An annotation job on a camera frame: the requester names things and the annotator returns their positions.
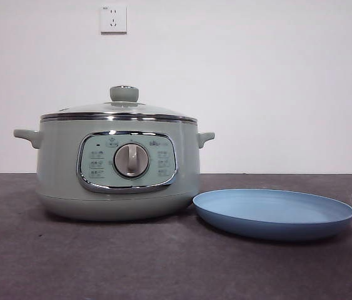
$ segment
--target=blue plate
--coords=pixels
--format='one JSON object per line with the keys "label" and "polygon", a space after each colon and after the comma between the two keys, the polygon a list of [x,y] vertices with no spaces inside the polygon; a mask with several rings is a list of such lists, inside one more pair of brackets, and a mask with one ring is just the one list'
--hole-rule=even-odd
{"label": "blue plate", "polygon": [[338,234],[352,219],[352,207],[301,192],[224,189],[194,197],[201,218],[222,230],[252,238],[308,241]]}

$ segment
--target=cooker base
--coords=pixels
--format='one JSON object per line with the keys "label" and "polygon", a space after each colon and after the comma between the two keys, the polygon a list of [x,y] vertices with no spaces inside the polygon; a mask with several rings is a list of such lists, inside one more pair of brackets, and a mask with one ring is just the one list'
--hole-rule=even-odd
{"label": "cooker base", "polygon": [[59,216],[88,221],[131,221],[164,216],[186,208],[196,192],[135,200],[73,200],[38,194],[45,208]]}

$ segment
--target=wall outlet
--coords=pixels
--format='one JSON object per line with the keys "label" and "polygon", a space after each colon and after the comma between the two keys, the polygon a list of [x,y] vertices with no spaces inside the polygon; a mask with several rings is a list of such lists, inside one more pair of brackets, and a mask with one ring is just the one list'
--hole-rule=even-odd
{"label": "wall outlet", "polygon": [[127,32],[127,7],[108,5],[101,7],[101,33]]}

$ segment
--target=button icon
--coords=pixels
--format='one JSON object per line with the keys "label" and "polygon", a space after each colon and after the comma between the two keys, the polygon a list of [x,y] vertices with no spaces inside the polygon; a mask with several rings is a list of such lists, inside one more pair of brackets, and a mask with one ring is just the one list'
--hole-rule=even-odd
{"label": "button icon", "polygon": [[118,145],[119,145],[119,142],[114,137],[111,137],[106,141],[106,147],[113,148],[113,147],[117,147]]}
{"label": "button icon", "polygon": [[168,158],[169,154],[167,151],[158,151],[158,158]]}
{"label": "button icon", "polygon": [[168,169],[160,169],[160,170],[158,170],[158,175],[161,177],[169,176],[169,170]]}
{"label": "button icon", "polygon": [[105,153],[103,151],[91,151],[89,158],[104,158]]}
{"label": "button icon", "polygon": [[89,168],[90,169],[103,169],[103,161],[91,161],[89,163]]}
{"label": "button icon", "polygon": [[158,161],[158,167],[159,168],[166,168],[169,166],[169,160],[168,159],[160,159]]}
{"label": "button icon", "polygon": [[149,145],[150,145],[150,146],[160,146],[160,144],[161,144],[160,142],[155,141],[155,140],[149,142]]}
{"label": "button icon", "polygon": [[105,178],[104,170],[92,170],[89,172],[90,178]]}

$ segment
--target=mint green cooker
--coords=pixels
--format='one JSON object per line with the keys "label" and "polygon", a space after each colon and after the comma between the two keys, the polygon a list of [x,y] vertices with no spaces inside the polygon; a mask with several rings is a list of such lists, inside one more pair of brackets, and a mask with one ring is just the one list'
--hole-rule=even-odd
{"label": "mint green cooker", "polygon": [[41,116],[39,131],[14,136],[38,149],[37,194],[47,210],[120,221],[171,214],[199,191],[199,148],[213,132],[197,120],[137,102],[138,89],[110,89],[112,102]]}

